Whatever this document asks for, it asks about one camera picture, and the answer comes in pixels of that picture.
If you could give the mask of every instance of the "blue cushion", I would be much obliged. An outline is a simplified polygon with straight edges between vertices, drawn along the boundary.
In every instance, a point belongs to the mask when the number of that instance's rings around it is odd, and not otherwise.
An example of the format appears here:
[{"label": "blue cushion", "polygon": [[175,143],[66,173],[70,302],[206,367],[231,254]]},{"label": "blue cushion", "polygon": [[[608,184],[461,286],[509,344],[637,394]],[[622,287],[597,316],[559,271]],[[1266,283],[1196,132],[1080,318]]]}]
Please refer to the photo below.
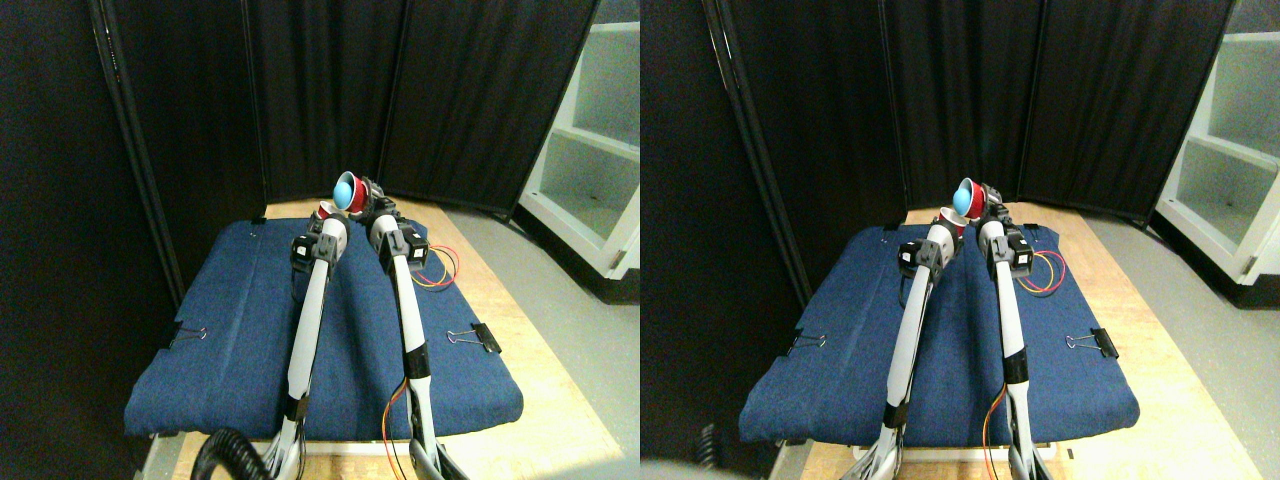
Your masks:
[{"label": "blue cushion", "polygon": [[[426,236],[426,228],[413,227]],[[175,319],[183,328],[206,328],[209,335],[156,353],[124,410],[129,434],[211,433],[229,426],[250,438],[275,435],[307,280],[291,269],[289,244],[305,229],[306,220],[287,219],[259,225],[241,221],[221,232]],[[466,259],[462,262],[465,269]],[[433,255],[422,273],[439,279],[440,260]],[[479,321],[457,287],[415,289],[430,356],[436,434],[520,419],[524,397],[502,357],[477,344],[451,344],[445,337],[448,330],[470,330]],[[307,438],[381,439],[383,407],[404,375],[401,352],[390,279],[364,227],[352,223],[347,251],[325,296]],[[408,436],[404,402],[393,406],[388,419],[394,438]]]},{"label": "blue cushion", "polygon": [[[740,419],[745,442],[814,439],[869,445],[879,435],[886,376],[902,319],[895,253],[925,236],[927,225],[872,228],[855,236],[796,328],[827,335],[822,348],[778,357],[748,397]],[[1036,250],[1057,248],[1047,228],[1025,230]],[[977,447],[982,421],[1004,379],[996,288],[973,229],[934,288],[920,333],[905,444]],[[1037,260],[1032,279],[1044,285]],[[1018,307],[1030,372],[1032,435],[1057,442],[1133,426],[1138,401],[1115,358],[1066,347],[1098,323],[1070,274],[1048,298],[1021,287]],[[1124,343],[1124,338],[1115,338]],[[992,416],[993,442],[1009,443],[1005,404]]]}]

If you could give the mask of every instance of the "black curtain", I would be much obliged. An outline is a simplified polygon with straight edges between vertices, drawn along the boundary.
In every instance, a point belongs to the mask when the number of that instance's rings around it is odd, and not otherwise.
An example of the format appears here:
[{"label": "black curtain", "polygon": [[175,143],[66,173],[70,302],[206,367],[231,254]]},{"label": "black curtain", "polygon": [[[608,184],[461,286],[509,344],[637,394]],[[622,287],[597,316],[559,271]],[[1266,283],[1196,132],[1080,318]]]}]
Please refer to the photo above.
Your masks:
[{"label": "black curtain", "polygon": [[764,178],[776,182],[808,300],[849,238],[906,215],[878,6],[723,5],[767,143]]},{"label": "black curtain", "polygon": [[90,3],[0,6],[0,477],[129,479],[124,404],[174,306]]},{"label": "black curtain", "polygon": [[266,206],[242,4],[104,8],[122,106],[136,122],[136,151],[148,163],[160,221],[189,285],[223,227]]},{"label": "black curtain", "polygon": [[594,1],[415,1],[379,178],[389,193],[511,214]]},{"label": "black curtain", "polygon": [[1041,4],[884,5],[908,206],[951,204],[965,177],[1014,200]]},{"label": "black curtain", "polygon": [[716,424],[724,467],[768,475],[776,449],[739,440],[746,394],[791,340],[800,302],[695,1],[641,8],[645,260],[640,456],[692,461]]},{"label": "black curtain", "polygon": [[1146,220],[1231,3],[1052,0],[1047,9],[1019,197]]},{"label": "black curtain", "polygon": [[346,170],[376,177],[404,1],[251,1],[248,10],[268,201],[328,197]]}]

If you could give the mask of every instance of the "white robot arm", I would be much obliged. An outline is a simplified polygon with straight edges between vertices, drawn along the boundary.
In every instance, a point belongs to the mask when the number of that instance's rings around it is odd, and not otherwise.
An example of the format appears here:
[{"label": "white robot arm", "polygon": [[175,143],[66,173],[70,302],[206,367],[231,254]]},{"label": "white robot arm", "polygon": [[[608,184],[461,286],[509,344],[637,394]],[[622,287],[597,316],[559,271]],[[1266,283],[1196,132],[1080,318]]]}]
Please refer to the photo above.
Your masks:
[{"label": "white robot arm", "polygon": [[334,187],[338,209],[369,230],[369,243],[378,252],[383,270],[390,276],[399,305],[404,376],[408,379],[410,454],[419,479],[465,480],[466,474],[449,458],[435,439],[431,421],[431,370],[426,353],[422,316],[417,310],[412,271],[426,266],[428,244],[408,220],[396,210],[381,187],[369,178],[343,173]]},{"label": "white robot arm", "polygon": [[963,244],[965,225],[970,220],[977,225],[978,250],[987,260],[1000,302],[1005,383],[1009,387],[1006,412],[1012,439],[1009,463],[1019,480],[1051,479],[1032,442],[1027,408],[1027,349],[1014,292],[1014,278],[1030,274],[1032,248],[1009,216],[1000,192],[966,178],[956,191],[954,209],[941,209],[929,227],[928,238],[908,242],[899,248],[899,266],[904,275],[914,275],[915,279],[904,306],[902,324],[893,347],[893,360],[890,362],[884,421],[879,439],[842,480],[887,480],[897,476],[925,306],[942,269]]},{"label": "white robot arm", "polygon": [[881,425],[879,440],[845,474],[844,480],[887,480],[897,476],[924,307],[928,305],[933,285],[942,276],[942,269],[951,262],[963,244],[966,223],[955,210],[942,207],[929,227],[927,238],[916,238],[899,247],[899,266],[904,275],[914,276],[914,280],[902,310],[893,360],[888,366],[884,421]]},{"label": "white robot arm", "polygon": [[338,259],[347,250],[347,218],[329,202],[320,202],[320,207],[311,214],[307,232],[294,238],[291,247],[289,259],[293,269],[310,273],[311,279],[302,298],[302,314],[298,316],[293,353],[289,356],[284,419],[265,458],[266,468],[274,479],[297,476],[325,288],[329,285],[333,269],[338,265]]}]

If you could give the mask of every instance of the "wooden table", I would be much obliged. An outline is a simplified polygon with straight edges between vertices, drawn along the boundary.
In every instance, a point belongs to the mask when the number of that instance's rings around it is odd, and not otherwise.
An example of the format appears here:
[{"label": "wooden table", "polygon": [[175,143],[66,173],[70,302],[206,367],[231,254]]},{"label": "wooden table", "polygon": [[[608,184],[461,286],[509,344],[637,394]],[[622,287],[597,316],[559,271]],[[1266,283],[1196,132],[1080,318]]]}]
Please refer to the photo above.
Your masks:
[{"label": "wooden table", "polygon": [[[1120,351],[1120,369],[1138,397],[1138,424],[1092,438],[1061,442],[1048,461],[1062,479],[1260,479],[1187,358],[1120,270],[1089,225],[1074,210],[1009,204],[1019,224],[1037,223],[1060,236],[1061,253],[1098,324]],[[937,209],[915,210],[908,224],[932,221]],[[997,458],[1007,458],[1005,451]],[[814,444],[805,479],[838,479],[854,463],[850,447]],[[1011,479],[1009,465],[997,472]],[[901,479],[982,479],[980,462],[904,463]]]},{"label": "wooden table", "polygon": [[[319,200],[276,204],[266,207],[266,218],[305,218]],[[462,274],[457,288],[471,303],[476,317],[489,325],[502,342],[502,360],[525,396],[520,420],[483,431],[442,436],[449,456],[472,479],[535,479],[622,457],[622,449],[582,397],[556,353],[489,270],[484,259],[462,237],[444,211],[433,204],[397,201],[401,214],[428,228],[433,244],[453,247],[461,256]],[[189,479],[204,434],[187,434],[173,479]],[[308,442],[311,451],[343,449]],[[357,444],[369,447],[367,443]],[[311,454],[306,458],[305,479],[392,479],[392,468],[374,444],[375,456]],[[406,472],[412,475],[407,448],[398,447]]]}]

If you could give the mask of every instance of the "blue ball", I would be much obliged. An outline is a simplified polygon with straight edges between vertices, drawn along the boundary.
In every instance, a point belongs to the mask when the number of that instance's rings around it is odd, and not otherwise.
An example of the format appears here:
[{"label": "blue ball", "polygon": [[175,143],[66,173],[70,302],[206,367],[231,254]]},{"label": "blue ball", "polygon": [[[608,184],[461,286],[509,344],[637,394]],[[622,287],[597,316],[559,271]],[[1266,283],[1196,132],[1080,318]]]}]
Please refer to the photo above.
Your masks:
[{"label": "blue ball", "polygon": [[959,188],[956,189],[956,193],[951,196],[951,206],[956,209],[956,212],[964,215],[969,211],[969,200],[972,198],[973,197],[968,189]]},{"label": "blue ball", "polygon": [[333,186],[333,201],[337,204],[338,209],[347,210],[351,206],[351,184],[347,182],[338,182]]}]

